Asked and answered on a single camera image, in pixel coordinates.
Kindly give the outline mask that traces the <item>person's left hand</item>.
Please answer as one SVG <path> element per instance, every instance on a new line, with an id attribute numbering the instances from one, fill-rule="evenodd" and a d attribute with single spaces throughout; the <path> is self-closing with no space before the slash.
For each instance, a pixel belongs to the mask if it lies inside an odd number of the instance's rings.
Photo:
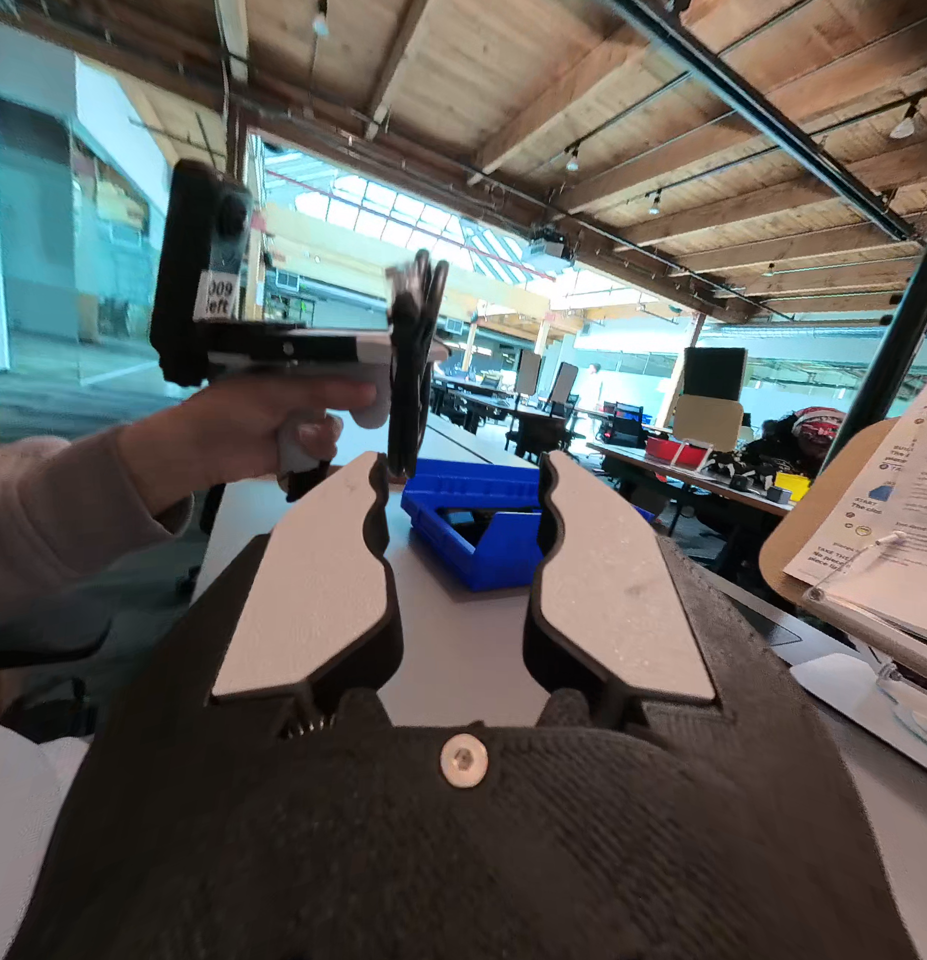
<path id="1" fill-rule="evenodd" d="M 277 474 L 280 430 L 296 425 L 296 450 L 332 460 L 343 430 L 334 411 L 374 403 L 371 383 L 342 378 L 249 374 L 224 378 L 180 404 L 122 427 L 117 448 L 155 518 L 193 493 Z"/>

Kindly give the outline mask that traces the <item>person's left forearm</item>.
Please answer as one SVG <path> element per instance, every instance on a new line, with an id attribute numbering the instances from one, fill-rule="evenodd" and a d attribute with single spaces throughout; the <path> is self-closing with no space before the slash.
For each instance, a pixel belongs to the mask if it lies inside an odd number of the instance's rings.
<path id="1" fill-rule="evenodd" d="M 193 494 L 151 512 L 120 457 L 122 430 L 0 446 L 0 623 L 187 528 Z"/>

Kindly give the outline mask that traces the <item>instruction sheet on stand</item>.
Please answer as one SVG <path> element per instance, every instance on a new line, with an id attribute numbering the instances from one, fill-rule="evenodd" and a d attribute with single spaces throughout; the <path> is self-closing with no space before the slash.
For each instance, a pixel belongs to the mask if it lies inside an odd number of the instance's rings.
<path id="1" fill-rule="evenodd" d="M 770 535 L 759 564 L 763 578 L 777 594 L 798 603 L 807 586 L 786 574 L 785 568 L 816 534 L 897 421 L 885 419 L 852 438 Z M 792 666 L 791 674 L 818 702 L 927 772 L 926 730 L 913 725 L 909 703 L 899 702 L 884 689 L 879 669 L 871 653 L 860 658 L 841 647 L 839 652 Z"/>

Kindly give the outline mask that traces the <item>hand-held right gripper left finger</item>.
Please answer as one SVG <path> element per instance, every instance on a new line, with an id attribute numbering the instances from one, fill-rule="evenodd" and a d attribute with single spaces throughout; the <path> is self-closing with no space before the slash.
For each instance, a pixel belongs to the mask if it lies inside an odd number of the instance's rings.
<path id="1" fill-rule="evenodd" d="M 385 558 L 389 476 L 367 452 L 294 503 L 269 535 L 217 671 L 217 700 L 310 690 L 334 706 L 380 690 L 400 666 L 403 630 Z"/>

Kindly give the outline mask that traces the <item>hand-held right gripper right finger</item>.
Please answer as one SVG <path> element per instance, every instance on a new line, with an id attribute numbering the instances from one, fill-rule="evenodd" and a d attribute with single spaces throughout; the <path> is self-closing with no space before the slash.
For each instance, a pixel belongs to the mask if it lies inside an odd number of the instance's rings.
<path id="1" fill-rule="evenodd" d="M 549 693 L 577 690 L 606 720 L 630 702 L 716 705 L 652 524 L 560 451 L 541 458 L 539 503 L 522 644 L 531 678 Z"/>

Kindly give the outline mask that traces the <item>grey desk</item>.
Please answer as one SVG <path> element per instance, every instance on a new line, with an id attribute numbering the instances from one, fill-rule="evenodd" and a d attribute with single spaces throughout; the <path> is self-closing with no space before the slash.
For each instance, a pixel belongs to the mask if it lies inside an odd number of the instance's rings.
<path id="1" fill-rule="evenodd" d="M 364 430 L 344 417 L 337 464 L 382 446 L 386 430 Z M 440 418 L 427 427 L 424 458 L 518 467 L 513 454 Z M 386 507 L 389 545 L 405 652 L 382 699 L 401 724 L 451 726 L 481 719 L 494 726 L 529 724 L 544 691 L 522 660 L 525 588 L 488 593 L 464 590 L 438 568 L 433 553 L 411 532 L 391 487 Z M 269 533 L 289 509 L 276 480 L 242 481 L 222 496 L 197 578 L 194 599 L 223 573 L 248 542 Z M 846 646 L 740 587 L 703 571 L 789 666 Z M 828 706 L 812 700 L 854 778 L 889 873 L 891 889 L 921 958 L 927 958 L 927 771 Z"/>

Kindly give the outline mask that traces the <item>black metal pole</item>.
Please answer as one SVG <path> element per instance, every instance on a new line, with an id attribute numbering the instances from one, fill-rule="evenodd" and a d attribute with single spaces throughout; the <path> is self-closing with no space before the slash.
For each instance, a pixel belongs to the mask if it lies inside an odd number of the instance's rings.
<path id="1" fill-rule="evenodd" d="M 927 333 L 927 245 L 819 472 L 863 429 L 886 419 Z"/>

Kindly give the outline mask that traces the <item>person's grey sweatshirt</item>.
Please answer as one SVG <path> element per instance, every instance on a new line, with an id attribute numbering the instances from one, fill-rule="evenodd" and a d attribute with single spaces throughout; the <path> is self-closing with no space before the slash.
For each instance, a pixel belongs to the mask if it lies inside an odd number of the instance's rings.
<path id="1" fill-rule="evenodd" d="M 0 959 L 21 926 L 88 748 L 81 738 L 40 744 L 0 726 Z"/>

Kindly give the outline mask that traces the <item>blue plastic bin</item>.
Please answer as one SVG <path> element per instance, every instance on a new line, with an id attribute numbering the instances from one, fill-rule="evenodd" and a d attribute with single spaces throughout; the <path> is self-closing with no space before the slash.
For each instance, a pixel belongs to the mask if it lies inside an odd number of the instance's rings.
<path id="1" fill-rule="evenodd" d="M 410 526 L 473 593 L 529 587 L 575 610 L 666 572 L 659 539 L 566 453 L 539 468 L 422 459 L 404 486 Z"/>

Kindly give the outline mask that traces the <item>document stand with black sheet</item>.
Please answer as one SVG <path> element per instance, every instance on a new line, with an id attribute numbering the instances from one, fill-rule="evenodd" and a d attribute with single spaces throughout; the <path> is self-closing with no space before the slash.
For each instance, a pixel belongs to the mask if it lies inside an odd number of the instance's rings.
<path id="1" fill-rule="evenodd" d="M 747 362 L 743 347 L 686 348 L 681 392 L 673 406 L 673 438 L 700 442 L 719 453 L 735 449 L 744 419 L 740 397 Z"/>

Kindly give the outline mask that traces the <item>white instruction sheet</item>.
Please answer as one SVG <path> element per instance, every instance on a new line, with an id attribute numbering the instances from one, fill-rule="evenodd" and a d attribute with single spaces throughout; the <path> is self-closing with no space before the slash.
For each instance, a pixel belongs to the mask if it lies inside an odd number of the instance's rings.
<path id="1" fill-rule="evenodd" d="M 783 571 L 927 642 L 927 383 Z"/>

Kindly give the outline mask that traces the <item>ceiling projector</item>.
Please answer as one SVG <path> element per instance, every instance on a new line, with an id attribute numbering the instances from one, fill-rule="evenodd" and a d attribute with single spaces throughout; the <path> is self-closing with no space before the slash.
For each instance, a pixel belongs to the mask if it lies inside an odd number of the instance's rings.
<path id="1" fill-rule="evenodd" d="M 566 237 L 553 225 L 547 224 L 530 234 L 520 262 L 538 273 L 561 273 L 576 263 L 576 253 Z"/>

